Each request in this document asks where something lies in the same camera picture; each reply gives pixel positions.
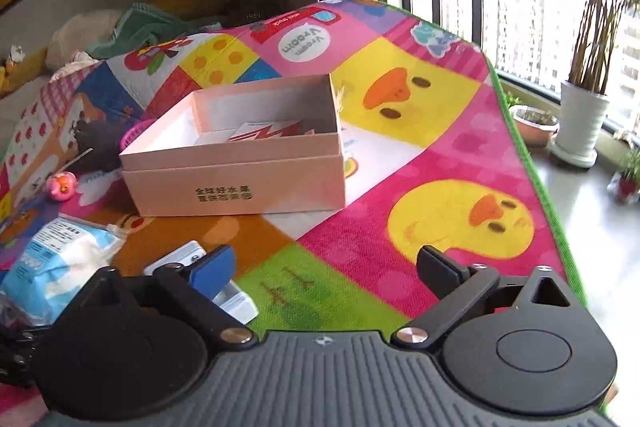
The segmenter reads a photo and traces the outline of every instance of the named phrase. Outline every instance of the white speech bubble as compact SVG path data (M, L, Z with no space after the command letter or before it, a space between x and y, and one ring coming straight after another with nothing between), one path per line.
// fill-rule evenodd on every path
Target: white speech bubble
M321 26L303 24L284 34L278 44L280 55L289 62L308 62L329 47L331 36Z

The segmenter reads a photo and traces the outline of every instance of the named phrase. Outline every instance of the green mat edge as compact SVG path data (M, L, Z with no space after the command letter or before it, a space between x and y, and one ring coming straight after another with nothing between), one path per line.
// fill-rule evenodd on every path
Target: green mat edge
M484 60L486 60L486 63L489 66L489 70L491 71L491 80L494 84L494 89L498 97L498 104L500 105L500 110L502 111L504 122L507 124L509 133L511 134L511 139L513 139L513 143L515 144L516 150L518 151L518 156L524 164L525 169L527 170L527 174L529 175L531 183L536 190L538 199L542 204L542 209L545 211L546 219L551 226L551 232L554 236L554 239L556 240L556 247L558 247L560 260L562 261L562 265L564 266L564 273L566 274L569 286L571 286L580 302L588 308L587 295L585 294L584 288L582 286L580 272L578 271L577 266L575 266L574 256L571 253L569 241L564 235L564 228L560 223L558 213L556 213L556 208L551 202L545 185L543 185L542 181L540 181L538 170L533 164L533 160L531 158L531 155L529 154L529 150L527 149L522 136L517 130L515 123L513 122L513 118L511 118L509 107L507 106L507 99L504 94L504 89L502 89L500 79L498 78L498 74L495 72L494 66L486 56L484 57Z

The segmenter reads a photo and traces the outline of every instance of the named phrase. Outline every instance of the green towel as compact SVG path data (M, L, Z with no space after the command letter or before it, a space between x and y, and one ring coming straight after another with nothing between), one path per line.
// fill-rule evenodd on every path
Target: green towel
M94 42L87 49L93 58L111 58L175 39L191 30L191 25L168 13L133 3L113 30L108 42Z

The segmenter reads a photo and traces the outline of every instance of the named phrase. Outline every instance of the triangular hole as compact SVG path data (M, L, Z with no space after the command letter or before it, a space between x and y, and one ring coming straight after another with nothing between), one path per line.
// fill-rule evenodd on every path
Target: triangular hole
M553 279L548 277L540 281L538 290L536 291L536 294L533 295L532 301L535 302L535 304L560 306L562 308L569 307L569 301L560 291L560 288L558 288Z

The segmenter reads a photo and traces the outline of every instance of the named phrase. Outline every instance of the pink plastic basket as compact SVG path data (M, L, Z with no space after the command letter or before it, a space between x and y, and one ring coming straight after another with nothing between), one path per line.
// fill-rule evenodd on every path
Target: pink plastic basket
M124 151L129 145L135 142L136 138L144 133L151 124L156 121L156 118L152 118L151 120L143 120L142 122L138 122L131 129L129 129L124 136L120 139L120 151Z

